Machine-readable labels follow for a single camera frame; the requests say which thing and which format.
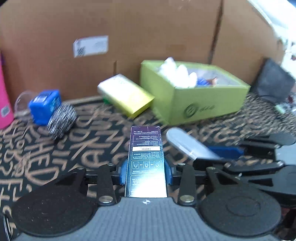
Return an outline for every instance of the label sticker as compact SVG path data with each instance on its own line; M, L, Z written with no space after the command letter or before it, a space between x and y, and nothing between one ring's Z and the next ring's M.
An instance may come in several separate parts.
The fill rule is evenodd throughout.
M6 117L8 114L10 113L10 108L9 106L4 106L2 109L1 109L1 117Z
M108 36L77 39L73 43L74 58L108 52Z
M33 100L34 103L43 103L50 94L40 94Z

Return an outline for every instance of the product box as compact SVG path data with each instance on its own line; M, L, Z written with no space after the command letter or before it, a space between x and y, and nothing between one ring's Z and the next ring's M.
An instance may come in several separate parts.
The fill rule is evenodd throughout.
M167 197L159 126L133 126L128 152L126 197Z
M41 92L29 102L29 108L34 119L34 123L46 126L55 112L62 104L58 90L48 90Z
M6 1L0 42L11 103L28 89L96 96L119 73L139 83L145 59L207 63L220 1Z
M155 115L164 123L179 125L236 112L240 109L250 86L227 71L213 65L184 64L188 72L204 72L205 78L218 77L215 86L177 88L158 73L164 61L143 61L141 86L155 98L151 105Z
M154 98L121 74L101 82L98 92L130 118L135 118L146 110Z

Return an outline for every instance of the blue box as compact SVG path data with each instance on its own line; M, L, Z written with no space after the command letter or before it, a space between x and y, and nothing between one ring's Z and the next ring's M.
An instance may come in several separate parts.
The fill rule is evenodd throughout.
M61 104L61 95L58 90L41 92L29 103L34 123L40 126L46 126L52 114Z

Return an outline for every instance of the black circular pad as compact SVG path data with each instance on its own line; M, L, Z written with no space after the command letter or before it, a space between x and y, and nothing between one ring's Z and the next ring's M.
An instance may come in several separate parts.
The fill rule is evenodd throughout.
M21 197L12 207L15 225L24 233L60 236L85 225L95 204L69 186L42 188Z
M226 185L205 198L204 220L225 234L250 237L272 231L281 220L279 203L248 185Z

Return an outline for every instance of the qr code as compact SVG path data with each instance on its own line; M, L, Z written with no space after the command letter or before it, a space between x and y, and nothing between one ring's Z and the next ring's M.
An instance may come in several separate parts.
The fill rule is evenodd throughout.
M10 112L10 108L9 108L9 106L7 105L7 106L5 106L5 107L3 107L3 108L1 109L1 116L2 116L2 117L5 117L5 116L7 116L7 115L9 114L9 112Z
M79 48L77 50L77 56L84 56L85 55L85 47Z

